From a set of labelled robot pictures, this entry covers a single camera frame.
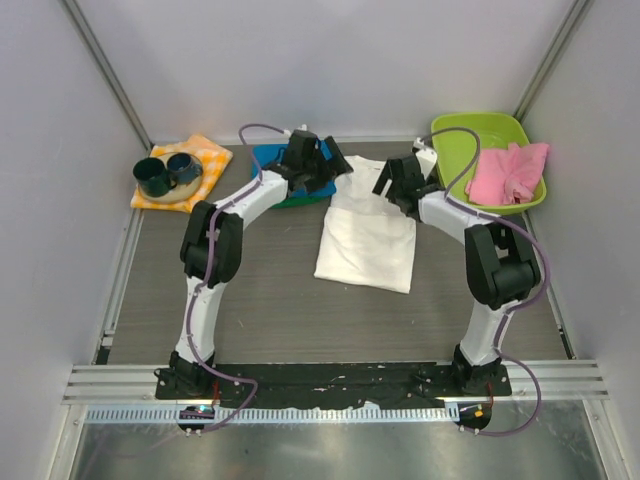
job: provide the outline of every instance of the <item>pink towel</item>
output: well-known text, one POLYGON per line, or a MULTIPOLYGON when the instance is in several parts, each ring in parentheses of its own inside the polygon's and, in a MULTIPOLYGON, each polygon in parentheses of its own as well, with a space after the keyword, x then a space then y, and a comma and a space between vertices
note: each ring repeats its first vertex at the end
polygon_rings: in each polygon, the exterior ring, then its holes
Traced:
POLYGON ((546 143, 508 150, 486 148, 480 152, 476 173, 465 189, 469 200, 478 205, 512 205, 533 199, 549 153, 546 143))

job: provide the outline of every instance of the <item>white wall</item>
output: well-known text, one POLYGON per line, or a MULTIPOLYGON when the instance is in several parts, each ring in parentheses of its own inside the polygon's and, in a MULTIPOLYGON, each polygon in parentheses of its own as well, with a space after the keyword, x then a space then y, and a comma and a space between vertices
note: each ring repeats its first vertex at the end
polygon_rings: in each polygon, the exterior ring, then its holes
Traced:
POLYGON ((532 216, 553 262, 570 338, 581 356, 598 360, 636 448, 639 24, 637 1, 594 2, 525 121, 531 138, 552 145, 545 174, 549 195, 532 216))
POLYGON ((41 480, 143 154, 58 2, 0 6, 0 477, 41 480))
POLYGON ((571 0, 81 0, 153 140, 308 123, 425 132, 512 112, 571 0))

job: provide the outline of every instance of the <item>green plastic tub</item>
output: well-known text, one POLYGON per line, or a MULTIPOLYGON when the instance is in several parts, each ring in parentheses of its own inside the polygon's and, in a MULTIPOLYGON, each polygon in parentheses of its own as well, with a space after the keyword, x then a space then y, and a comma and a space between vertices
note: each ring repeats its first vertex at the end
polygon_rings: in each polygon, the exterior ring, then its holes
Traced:
MULTIPOLYGON (((504 148, 510 143, 517 143, 521 147, 529 144, 529 139, 522 129, 522 125, 510 115, 504 113, 452 113, 442 115, 431 122, 431 131, 447 127, 467 127, 474 130, 480 137, 482 148, 504 148)), ((475 140, 465 132, 447 132, 433 137, 433 146, 438 152, 438 174, 443 185, 449 183, 466 167, 475 151, 475 140)), ((475 167, 471 169, 451 190, 458 200, 469 203, 469 197, 464 189, 473 178, 475 167)), ((516 205, 502 205, 488 207, 471 204, 479 210, 499 215, 513 215, 521 213, 538 205, 547 195, 544 179, 533 192, 533 200, 516 205)))

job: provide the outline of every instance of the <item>dark green cup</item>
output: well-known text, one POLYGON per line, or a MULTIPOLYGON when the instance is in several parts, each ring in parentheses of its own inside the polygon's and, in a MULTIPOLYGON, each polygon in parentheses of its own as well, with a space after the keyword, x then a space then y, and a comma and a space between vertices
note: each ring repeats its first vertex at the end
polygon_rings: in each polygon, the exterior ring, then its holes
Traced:
POLYGON ((175 187, 175 181, 167 170, 164 162, 159 158, 143 158, 133 167, 140 189, 149 197, 161 197, 175 187))

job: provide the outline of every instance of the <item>yellow plaid napkin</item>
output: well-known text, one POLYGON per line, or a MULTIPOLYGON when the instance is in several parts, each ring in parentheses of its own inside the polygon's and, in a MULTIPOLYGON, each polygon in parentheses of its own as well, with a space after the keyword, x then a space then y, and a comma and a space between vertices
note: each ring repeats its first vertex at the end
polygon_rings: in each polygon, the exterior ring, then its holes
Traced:
POLYGON ((207 198, 214 185, 217 183, 220 175, 224 172, 231 161, 233 154, 226 148, 222 148, 217 143, 212 142, 203 135, 191 135, 189 140, 181 143, 172 143, 170 145, 155 146, 151 150, 152 157, 158 157, 165 153, 186 152, 195 155, 202 163, 202 185, 187 200, 177 203, 162 204, 154 203, 142 195, 136 187, 136 191, 131 199, 132 208, 155 208, 158 210, 174 210, 176 212, 191 213, 193 207, 200 200, 207 198))

